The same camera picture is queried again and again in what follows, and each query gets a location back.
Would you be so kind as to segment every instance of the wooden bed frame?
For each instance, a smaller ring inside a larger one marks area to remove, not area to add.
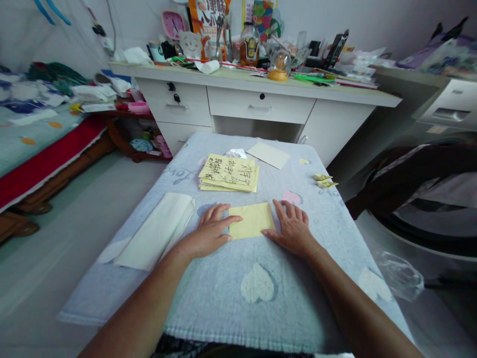
[[[111,153],[116,145],[109,133],[104,132],[101,137],[87,148],[80,156],[66,168],[50,178],[41,188],[29,194],[19,203],[0,214],[0,243],[10,236],[29,236],[37,232],[40,226],[22,213],[41,215],[52,209],[46,201],[64,188],[74,177],[96,162],[99,158]]]

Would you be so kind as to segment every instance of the gray tile floor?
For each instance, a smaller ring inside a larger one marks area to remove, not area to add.
[[[155,161],[135,164],[114,152],[54,197],[50,213],[34,217],[39,232],[0,247],[0,357],[78,355],[96,329],[61,323],[55,316],[165,166]],[[340,190],[346,198],[356,188],[343,185]],[[461,265],[398,241],[367,214],[356,224],[374,256],[382,251],[396,254],[426,278]],[[427,290],[414,302],[398,302],[427,357],[477,357],[474,342],[450,308],[452,302],[444,304]]]

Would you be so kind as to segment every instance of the pink clock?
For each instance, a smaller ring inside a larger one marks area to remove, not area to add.
[[[180,40],[179,31],[189,31],[189,26],[184,17],[174,10],[165,10],[162,12],[162,24],[165,34],[171,40]]]

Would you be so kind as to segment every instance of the white wall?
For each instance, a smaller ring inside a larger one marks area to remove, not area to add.
[[[0,0],[0,63],[24,71],[32,61],[62,62],[84,76],[107,68],[107,57],[80,0],[54,0],[73,23],[53,16],[50,25],[33,0]],[[113,31],[105,0],[88,0],[109,36]],[[110,0],[122,48],[141,46],[163,34],[160,13],[174,8],[169,0]],[[235,34],[241,30],[241,0],[233,0]],[[395,59],[421,49],[439,21],[446,30],[464,16],[471,18],[465,33],[477,37],[476,0],[279,0],[285,36],[307,31],[307,41],[333,39],[350,29],[347,44],[364,50],[386,46]]]

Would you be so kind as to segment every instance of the light blue towel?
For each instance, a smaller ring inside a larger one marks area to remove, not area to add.
[[[251,148],[258,141],[289,153],[278,170],[260,166],[257,193],[211,192],[198,189],[198,177],[210,153]],[[301,164],[300,159],[310,161]],[[131,237],[168,191],[196,199],[197,212],[186,233],[215,203],[242,206],[276,199],[295,202],[308,213],[314,237],[355,281],[365,269],[380,275],[368,247],[336,188],[317,186],[313,174],[326,174],[315,150],[307,145],[258,138],[196,133],[168,165],[112,242]],[[280,224],[272,207],[277,228]],[[250,303],[240,287],[259,264],[271,278],[269,301]],[[83,277],[58,318],[65,322],[102,325],[147,276],[147,272],[95,263]],[[376,303],[410,337],[394,299]],[[194,260],[174,298],[165,332],[178,338],[244,345],[283,352],[339,353],[348,351],[328,300],[309,268],[265,237],[235,240],[212,255]]]

